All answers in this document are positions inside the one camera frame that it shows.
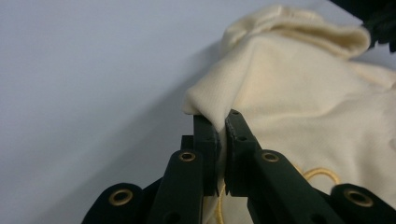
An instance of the cream fabric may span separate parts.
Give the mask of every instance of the cream fabric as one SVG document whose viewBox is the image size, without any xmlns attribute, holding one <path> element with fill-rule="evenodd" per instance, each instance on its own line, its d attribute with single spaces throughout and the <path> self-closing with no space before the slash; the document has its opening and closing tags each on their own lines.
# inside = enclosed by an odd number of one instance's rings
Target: cream fabric
<svg viewBox="0 0 396 224">
<path fill-rule="evenodd" d="M 224 120 L 236 109 L 262 147 L 303 173 L 325 168 L 396 207 L 396 73 L 349 61 L 368 45 L 360 27 L 311 11 L 259 10 L 225 31 L 221 60 L 187 91 L 183 110 L 206 116 L 225 146 Z M 318 175 L 311 184 L 329 192 L 334 183 Z M 251 222 L 246 202 L 224 197 L 224 223 Z M 217 223 L 216 204 L 206 199 L 204 223 Z"/>
</svg>

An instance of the white backdrop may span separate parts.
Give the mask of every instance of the white backdrop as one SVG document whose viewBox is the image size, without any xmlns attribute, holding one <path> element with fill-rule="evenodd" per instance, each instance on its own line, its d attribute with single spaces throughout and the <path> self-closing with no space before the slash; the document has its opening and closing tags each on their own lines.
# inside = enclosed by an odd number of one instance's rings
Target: white backdrop
<svg viewBox="0 0 396 224">
<path fill-rule="evenodd" d="M 279 3 L 360 24 L 326 0 L 0 2 L 1 223 L 80 223 L 107 187 L 158 179 L 223 30 Z M 387 47 L 358 60 L 396 69 Z"/>
</svg>

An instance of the metal grommet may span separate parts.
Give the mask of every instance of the metal grommet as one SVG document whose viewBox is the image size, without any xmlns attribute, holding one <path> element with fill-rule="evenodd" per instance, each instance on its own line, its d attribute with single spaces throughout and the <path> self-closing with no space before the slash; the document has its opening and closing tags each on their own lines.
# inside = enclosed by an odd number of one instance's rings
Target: metal grommet
<svg viewBox="0 0 396 224">
<path fill-rule="evenodd" d="M 182 152 L 178 155 L 178 158 L 181 161 L 193 161 L 193 160 L 195 160 L 195 154 L 193 154 L 191 152 Z"/>
<path fill-rule="evenodd" d="M 354 204 L 362 207 L 371 207 L 374 204 L 370 197 L 354 189 L 345 189 L 344 196 Z"/>
<path fill-rule="evenodd" d="M 279 161 L 279 157 L 276 154 L 270 152 L 262 153 L 262 159 L 270 162 Z"/>
<path fill-rule="evenodd" d="M 131 201 L 133 197 L 134 195 L 130 190 L 118 189 L 108 197 L 108 202 L 114 206 L 121 206 Z"/>
</svg>

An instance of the cream cloth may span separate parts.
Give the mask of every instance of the cream cloth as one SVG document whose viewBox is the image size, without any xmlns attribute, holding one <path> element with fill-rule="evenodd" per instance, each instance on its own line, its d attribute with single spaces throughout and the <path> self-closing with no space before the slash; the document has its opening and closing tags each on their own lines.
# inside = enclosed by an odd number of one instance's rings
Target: cream cloth
<svg viewBox="0 0 396 224">
<path fill-rule="evenodd" d="M 225 144 L 224 120 L 236 109 L 262 147 L 317 175 L 314 187 L 329 193 L 339 178 L 395 207 L 396 73 L 348 60 L 368 45 L 364 29 L 311 11 L 259 10 L 225 31 L 222 59 L 187 91 L 183 110 L 207 117 Z M 205 200 L 204 223 L 251 222 L 246 198 L 223 197 L 221 214 L 217 203 Z"/>
</svg>

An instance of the crumpled fabric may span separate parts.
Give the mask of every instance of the crumpled fabric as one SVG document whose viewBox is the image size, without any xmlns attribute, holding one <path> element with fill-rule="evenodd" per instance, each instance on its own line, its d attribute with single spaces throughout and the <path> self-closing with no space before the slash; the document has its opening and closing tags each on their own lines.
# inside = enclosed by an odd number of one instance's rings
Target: crumpled fabric
<svg viewBox="0 0 396 224">
<path fill-rule="evenodd" d="M 219 184 L 224 120 L 235 109 L 263 148 L 283 153 L 302 175 L 328 172 L 310 176 L 313 187 L 329 193 L 339 180 L 396 207 L 396 72 L 350 61 L 369 44 L 363 28 L 293 7 L 267 7 L 228 27 L 221 59 L 183 105 L 219 132 Z M 219 206 L 206 198 L 203 223 L 252 223 L 247 199 L 221 196 Z"/>
</svg>

